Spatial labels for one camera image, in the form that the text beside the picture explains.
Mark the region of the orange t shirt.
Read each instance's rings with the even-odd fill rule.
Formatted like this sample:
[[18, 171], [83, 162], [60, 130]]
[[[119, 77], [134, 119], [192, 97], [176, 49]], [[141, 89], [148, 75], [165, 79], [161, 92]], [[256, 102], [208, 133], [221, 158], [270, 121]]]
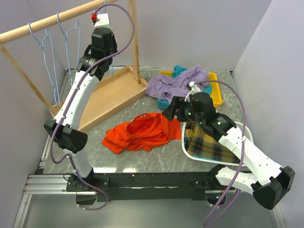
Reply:
[[148, 152], [170, 140], [180, 139], [179, 121], [169, 121], [161, 113], [143, 113], [131, 122], [121, 123], [106, 131], [101, 144], [113, 153], [120, 154], [123, 150]]

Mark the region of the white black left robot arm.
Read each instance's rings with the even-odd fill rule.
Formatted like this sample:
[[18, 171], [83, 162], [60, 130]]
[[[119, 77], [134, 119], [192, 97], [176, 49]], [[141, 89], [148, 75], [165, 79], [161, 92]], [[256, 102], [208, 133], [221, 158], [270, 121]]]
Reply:
[[88, 136], [79, 131], [80, 120], [88, 100], [112, 63], [111, 54], [117, 52], [117, 43], [111, 29], [100, 27], [91, 35], [92, 43], [80, 58], [73, 85], [53, 120], [46, 120], [44, 128], [52, 140], [72, 160], [73, 173], [78, 174], [77, 184], [88, 191], [94, 187], [92, 166], [84, 147]]

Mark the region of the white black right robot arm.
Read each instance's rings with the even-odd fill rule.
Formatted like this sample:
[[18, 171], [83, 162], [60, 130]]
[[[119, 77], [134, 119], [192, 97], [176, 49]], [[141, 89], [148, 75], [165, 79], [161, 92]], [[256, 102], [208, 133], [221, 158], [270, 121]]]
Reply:
[[217, 190], [231, 184], [233, 188], [253, 195], [264, 208], [273, 209], [290, 191], [295, 171], [283, 167], [256, 147], [227, 115], [216, 112], [212, 98], [199, 92], [188, 97], [174, 96], [171, 104], [162, 112], [168, 120], [193, 121], [215, 141], [236, 155], [240, 163], [251, 172], [236, 172], [218, 165], [217, 173], [208, 177], [208, 184]]

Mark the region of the purple t shirt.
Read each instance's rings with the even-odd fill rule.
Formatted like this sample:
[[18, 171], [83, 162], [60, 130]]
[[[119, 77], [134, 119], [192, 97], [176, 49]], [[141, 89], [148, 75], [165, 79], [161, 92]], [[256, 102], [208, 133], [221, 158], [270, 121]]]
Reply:
[[149, 80], [145, 93], [170, 103], [174, 96], [185, 97], [188, 94], [187, 86], [190, 82], [195, 82], [203, 90], [209, 85], [208, 79], [209, 73], [201, 65], [196, 65], [174, 78], [163, 74], [154, 76]]

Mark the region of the teal t shirt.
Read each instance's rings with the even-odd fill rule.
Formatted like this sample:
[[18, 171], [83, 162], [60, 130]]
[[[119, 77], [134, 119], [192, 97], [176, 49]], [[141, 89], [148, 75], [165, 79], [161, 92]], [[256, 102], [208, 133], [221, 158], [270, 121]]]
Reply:
[[[166, 76], [169, 76], [171, 78], [175, 78], [175, 77], [179, 76], [185, 70], [187, 70], [187, 68], [176, 65], [173, 68], [173, 71], [160, 71], [159, 74], [160, 75], [166, 75]], [[202, 92], [205, 92], [208, 95], [211, 95], [212, 85], [209, 84], [209, 85], [203, 87]], [[157, 104], [157, 107], [159, 109], [167, 109], [170, 105], [170, 103], [168, 101], [161, 100], [161, 99], [157, 99], [156, 104]]]

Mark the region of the yellow plastic tray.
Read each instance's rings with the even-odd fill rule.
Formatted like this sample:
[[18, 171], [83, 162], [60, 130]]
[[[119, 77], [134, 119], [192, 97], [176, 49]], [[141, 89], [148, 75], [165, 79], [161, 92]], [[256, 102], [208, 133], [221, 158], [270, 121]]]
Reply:
[[[209, 80], [218, 80], [216, 73], [209, 72]], [[218, 107], [222, 104], [222, 97], [220, 93], [219, 83], [210, 82], [209, 84], [212, 85], [212, 92], [211, 95], [209, 96], [213, 100], [214, 107]]]

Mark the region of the wooden clothes rack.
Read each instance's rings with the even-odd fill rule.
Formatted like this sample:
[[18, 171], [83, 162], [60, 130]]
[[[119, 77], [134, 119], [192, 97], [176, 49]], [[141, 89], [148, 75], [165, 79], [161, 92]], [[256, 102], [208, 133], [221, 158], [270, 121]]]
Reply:
[[[88, 13], [97, 7], [103, 5], [102, 0], [94, 0], [83, 5], [71, 8], [59, 13], [58, 16], [53, 15], [32, 23], [32, 31], [37, 32], [42, 29], [56, 25], [57, 22], [64, 22], [77, 16]], [[147, 88], [147, 82], [139, 74], [139, 53], [138, 53], [138, 28], [137, 28], [137, 7], [136, 1], [128, 1], [129, 13], [133, 19], [135, 28], [132, 40], [133, 65], [125, 66], [123, 69], [103, 79], [91, 97], [84, 109], [84, 114], [80, 120], [80, 131], [87, 131], [96, 124], [117, 113], [131, 103], [143, 96]], [[32, 91], [47, 107], [52, 115], [59, 112], [59, 108], [52, 106], [50, 102], [41, 94], [38, 88], [33, 84], [30, 78], [18, 62], [11, 56], [8, 50], [3, 46], [19, 38], [30, 34], [28, 26], [22, 26], [0, 35], [0, 51], [9, 63], [16, 69], [21, 77], [27, 82]]]

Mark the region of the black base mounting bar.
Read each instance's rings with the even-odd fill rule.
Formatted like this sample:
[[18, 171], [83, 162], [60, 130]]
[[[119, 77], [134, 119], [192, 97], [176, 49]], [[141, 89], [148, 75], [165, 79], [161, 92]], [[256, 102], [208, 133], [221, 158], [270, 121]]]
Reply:
[[82, 205], [113, 200], [162, 200], [217, 199], [222, 186], [208, 172], [164, 172], [164, 173], [96, 173], [85, 179], [101, 192], [86, 186], [75, 175], [67, 180], [67, 192], [76, 193], [76, 201]]

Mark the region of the aluminium rail frame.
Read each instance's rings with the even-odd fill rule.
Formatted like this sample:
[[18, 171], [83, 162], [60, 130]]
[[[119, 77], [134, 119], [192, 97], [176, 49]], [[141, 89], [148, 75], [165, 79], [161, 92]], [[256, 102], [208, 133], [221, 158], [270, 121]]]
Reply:
[[[150, 152], [123, 152], [115, 155], [101, 145], [105, 131], [135, 116], [156, 112], [155, 99], [143, 96], [89, 131], [87, 154], [96, 172], [175, 172], [208, 171], [212, 163], [192, 160], [180, 141]], [[112, 201], [104, 209], [84, 211], [76, 206], [76, 195], [66, 191], [68, 161], [51, 163], [45, 146], [37, 174], [29, 175], [15, 226], [20, 228], [200, 228], [210, 212], [205, 201], [190, 199]]]

